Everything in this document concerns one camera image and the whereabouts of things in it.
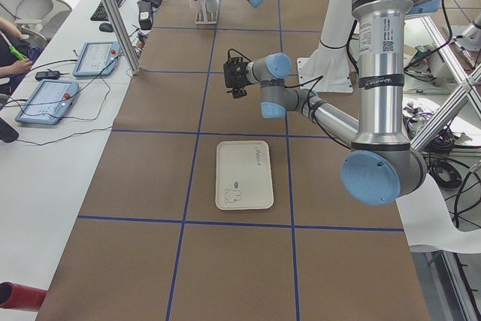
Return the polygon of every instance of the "cable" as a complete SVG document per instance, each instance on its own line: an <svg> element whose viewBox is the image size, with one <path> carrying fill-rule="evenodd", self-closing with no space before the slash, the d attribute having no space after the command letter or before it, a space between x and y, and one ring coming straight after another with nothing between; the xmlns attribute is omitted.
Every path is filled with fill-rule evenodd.
<svg viewBox="0 0 481 321"><path fill-rule="evenodd" d="M480 184L480 183L481 183L481 182L479 182L479 181L476 182L475 184L471 185L471 187L466 188L463 192L461 192L461 194L466 193L467 191L472 190L475 186L477 186L477 185ZM457 196L457 194L456 194L456 195L451 195L450 197L445 198L444 201L448 201L448 200L450 200L451 198L454 198L454 197L456 197L456 196ZM464 209L463 211L458 212L458 215L461 214L461 213L464 213L465 211L466 211L466 210Z"/></svg>
<svg viewBox="0 0 481 321"><path fill-rule="evenodd" d="M112 128L112 126L109 126L109 127L106 127L106 128L101 128L101 129L90 129L89 131L86 131L86 132L76 132L76 133L72 133L71 135L68 135L66 137L62 137L62 138L56 139L54 141L48 141L48 142L45 142L45 143L35 143L35 142L32 142L32 141L24 141L23 139L17 139L17 142L33 144L34 146L45 146L47 144L52 144L52 143L64 141L65 139L69 139L69 138L74 137L76 135L87 135L87 134L92 133L92 132L107 131L108 129L111 129L111 128Z"/></svg>
<svg viewBox="0 0 481 321"><path fill-rule="evenodd" d="M313 93L314 87L317 85L318 82L320 82L320 80L321 80L323 77L324 77L323 75L320 75L319 77L317 77L317 79L315 78L315 79L309 81L309 82L311 82L311 81L314 81L314 80L315 80L316 82L315 82L315 83L311 86L311 88L309 89L309 92L308 92L308 94L307 94L306 100L305 100L304 103L302 104L301 112L303 111L304 106L305 106L306 103L307 103L307 104L309 105L309 114L311 114L311 112L312 112L311 107L312 107L313 104L310 103L310 99L313 98L313 97L315 97L316 95L313 95L313 96L311 96L311 97L310 97L309 95L310 95L311 93ZM334 141L335 143L339 144L340 146L342 146L342 147L344 147L344 148L347 148L348 150L351 149L351 147L347 146L346 144L344 144L344 143L338 141L336 138L334 138L323 126L321 126L321 123L320 123L319 120L317 119L315 112L312 112L312 115L313 115L313 116L312 116L313 121L318 125L318 127L321 128L321 130L324 131L324 133L327 134L327 136L328 136L332 141Z"/></svg>
<svg viewBox="0 0 481 321"><path fill-rule="evenodd" d="M449 32L449 36L448 36L448 39L443 43L441 44L439 47L437 47L436 49L434 50L429 50L423 57L413 61L413 62L410 62L408 65L406 65L404 67L404 70L407 71L407 69L413 67L413 66L416 66L418 65L422 60L426 59L428 56L431 56L432 54L438 52L441 48L445 47L446 45L448 45L449 43L451 43L451 40L452 40L452 29L451 29L451 23L449 22L449 18L448 18L448 14L446 12L446 6L444 4L444 0L441 0L441 6L442 6L442 9L443 9L443 14L444 14L444 19L446 21L446 25L447 25L447 28L448 28L448 32Z"/></svg>
<svg viewBox="0 0 481 321"><path fill-rule="evenodd" d="M312 82L315 82L317 80L321 80L324 76L323 75L319 75L318 77L315 77L314 79L311 79L311 80L308 80L307 82L303 82L301 84L296 84L295 86L284 86L284 88L287 88L287 89L291 89L291 88L298 88L300 86L305 86L309 83L312 83Z"/></svg>
<svg viewBox="0 0 481 321"><path fill-rule="evenodd" d="M481 49L478 50L478 55L476 56L476 59L474 60L473 70L476 69L476 65L478 64L479 54L480 54L480 53L481 53Z"/></svg>
<svg viewBox="0 0 481 321"><path fill-rule="evenodd" d="M344 147L344 148L346 148L346 149L348 149L348 150L351 150L351 147L349 147L349 146L347 146L346 144L338 141L338 140L337 140L336 138L334 138L328 131L326 131L325 128L324 128L323 126L321 126L321 123L319 123L319 121L318 121L318 119L317 119L317 117L316 117L315 115L313 116L313 120L314 120L314 122L316 122L316 124L324 131L324 133L327 134L327 136L328 136L332 141L336 142L337 144L339 144L340 146L342 146L342 147Z"/></svg>
<svg viewBox="0 0 481 321"><path fill-rule="evenodd" d="M417 114L414 114L412 115L411 117L406 117L406 120L404 122L404 126L406 127L406 132L407 132L407 136L409 137L409 139L413 139L417 132L419 131L419 129L414 132L412 129L411 129L411 123L414 123L415 122L415 118L420 118L420 117L423 117L426 121L429 120L430 117L433 116L433 113L429 113L429 112L422 112L422 113L417 113Z"/></svg>
<svg viewBox="0 0 481 321"><path fill-rule="evenodd" d="M71 98L78 96L78 95L80 94L80 92L82 92L85 88L87 88L90 84L92 84L94 80L96 80L97 78L101 77L102 72L103 72L105 69L107 69L107 68L110 66L110 64L112 64L116 59L120 58L121 55L122 55L122 54L120 54L120 55L116 56L115 58L113 58L102 70L100 70L100 72L99 72L96 76L94 76L94 78L92 78L92 79L90 80L90 82L88 82L83 88L80 88L76 93L72 94L72 95L71 95ZM28 107L28 106L31 106L31 105L56 104L56 103L60 103L60 102L62 102L62 101L64 101L64 99L60 99L60 100L58 100L58 101L46 101L46 102L43 102L43 103L33 103L33 104L28 104L27 107ZM39 115L39 114L28 114L28 113L26 113L25 110L23 109L23 105L22 105L22 104L19 104L18 102L16 102L16 103L17 103L17 105L15 105L14 107L19 107L19 108L22 110L22 112L23 112L24 114L26 114L27 116L38 116L38 115Z"/></svg>
<svg viewBox="0 0 481 321"><path fill-rule="evenodd" d="M403 70L403 73L405 75L409 75L411 78L420 80L421 82L425 82L425 83L430 83L436 80L436 77L433 77L432 75L430 77L423 78L423 77L420 77L419 75L414 75L413 72L407 71L406 69Z"/></svg>
<svg viewBox="0 0 481 321"><path fill-rule="evenodd" d="M350 32L350 34L349 34L349 38L348 38L348 40L347 40L346 51L347 51L347 57L349 58L349 61L351 62L352 66L354 67L355 72L357 73L357 75L359 75L358 63L357 63L357 61L354 59L354 56L352 56L352 54L351 54L351 49L350 49L350 47L349 47L349 45L351 44L352 36L354 35L355 26L357 26L357 24L358 24L358 21L357 21L357 20L354 20L354 23L352 24L351 32Z"/></svg>
<svg viewBox="0 0 481 321"><path fill-rule="evenodd" d="M458 194L456 195L456 198L454 200L454 207L453 207L454 208L453 209L454 217L452 218L452 220L454 221L457 229L459 228L459 214L458 214L459 199L461 197L461 193L462 193L462 190L463 190L464 186L466 186L467 180L469 179L469 177L472 174L473 174L473 172L470 172L470 171L466 174L466 177L463 179L463 182L461 183L461 186L459 187Z"/></svg>
<svg viewBox="0 0 481 321"><path fill-rule="evenodd" d="M249 62L252 61L251 59L249 59L248 57L246 57L244 54L242 54L240 51L238 51L237 49L234 49L234 48L229 48L229 49L227 50L227 59L231 59L231 51L236 52L237 54L239 54L239 55L242 56L243 58L247 59Z"/></svg>
<svg viewBox="0 0 481 321"><path fill-rule="evenodd" d="M105 102L107 101L107 97L108 97L108 95L110 94L110 91L111 91L111 87L108 85L108 83L105 81L105 79L102 76L100 76L100 79L102 79L102 82L104 82L104 84L107 86L108 91L107 91L107 93L105 93L104 98L102 99L102 103L100 104L100 107L98 108L98 112L95 115L95 117L93 117L93 118L63 117L63 118L67 118L67 119L70 119L70 120L83 120L83 121L93 121L93 120L98 119L98 116L100 116L100 112L101 112L102 108L104 107Z"/></svg>
<svg viewBox="0 0 481 321"><path fill-rule="evenodd" d="M63 63L63 62L76 62L77 59L63 59L63 60L57 60L55 62L50 62L50 63L45 63L45 64L42 64L42 65L38 65L34 68L31 68L29 71L26 72L26 75L28 73L30 73L31 71L34 71L35 69L39 69L39 68L42 68L42 67L46 67L47 65L52 65L52 64L57 64L57 63Z"/></svg>
<svg viewBox="0 0 481 321"><path fill-rule="evenodd" d="M461 174L456 168L442 159L431 162L428 166L429 174L436 183L444 188L458 188L461 185ZM449 175L449 180L445 180L443 175Z"/></svg>

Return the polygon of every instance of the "tablet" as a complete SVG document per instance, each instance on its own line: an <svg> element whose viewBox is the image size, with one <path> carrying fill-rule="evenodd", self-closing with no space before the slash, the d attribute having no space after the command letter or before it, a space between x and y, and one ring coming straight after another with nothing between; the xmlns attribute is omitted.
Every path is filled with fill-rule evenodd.
<svg viewBox="0 0 481 321"><path fill-rule="evenodd" d="M58 123L76 98L78 88L78 83L74 80L42 80L21 107L15 120L18 123Z"/></svg>
<svg viewBox="0 0 481 321"><path fill-rule="evenodd" d="M75 77L109 75L116 67L119 54L120 44L116 41L85 43L72 74Z"/></svg>

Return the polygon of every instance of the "red object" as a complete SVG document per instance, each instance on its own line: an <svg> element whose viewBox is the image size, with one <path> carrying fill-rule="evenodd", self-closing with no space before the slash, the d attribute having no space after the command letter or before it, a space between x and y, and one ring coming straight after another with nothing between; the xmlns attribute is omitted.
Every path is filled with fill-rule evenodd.
<svg viewBox="0 0 481 321"><path fill-rule="evenodd" d="M47 291L18 283L0 283L0 307L14 310L38 311Z"/></svg>

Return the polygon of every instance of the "phone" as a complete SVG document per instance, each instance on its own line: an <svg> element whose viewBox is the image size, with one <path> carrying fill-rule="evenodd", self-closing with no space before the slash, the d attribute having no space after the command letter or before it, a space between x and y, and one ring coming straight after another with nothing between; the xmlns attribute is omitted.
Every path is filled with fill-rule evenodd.
<svg viewBox="0 0 481 321"><path fill-rule="evenodd" d="M59 71L39 71L35 75L36 80L42 80L42 79L59 79L60 78L60 72Z"/></svg>

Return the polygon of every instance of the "green object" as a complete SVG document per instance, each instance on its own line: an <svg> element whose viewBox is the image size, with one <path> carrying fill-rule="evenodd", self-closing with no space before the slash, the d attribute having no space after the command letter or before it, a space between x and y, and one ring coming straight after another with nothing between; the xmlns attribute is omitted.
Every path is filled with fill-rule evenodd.
<svg viewBox="0 0 481 321"><path fill-rule="evenodd" d="M19 52L13 45L8 46L8 49L10 49L10 53L14 54L15 57L18 58L18 60L24 60L27 59L27 56L24 56L21 52Z"/></svg>
<svg viewBox="0 0 481 321"><path fill-rule="evenodd" d="M411 63L413 65L419 64L423 59L425 59L431 53L431 51L423 45L418 45L417 47L415 47L415 49L417 50L416 54L414 54L413 59L411 60Z"/></svg>

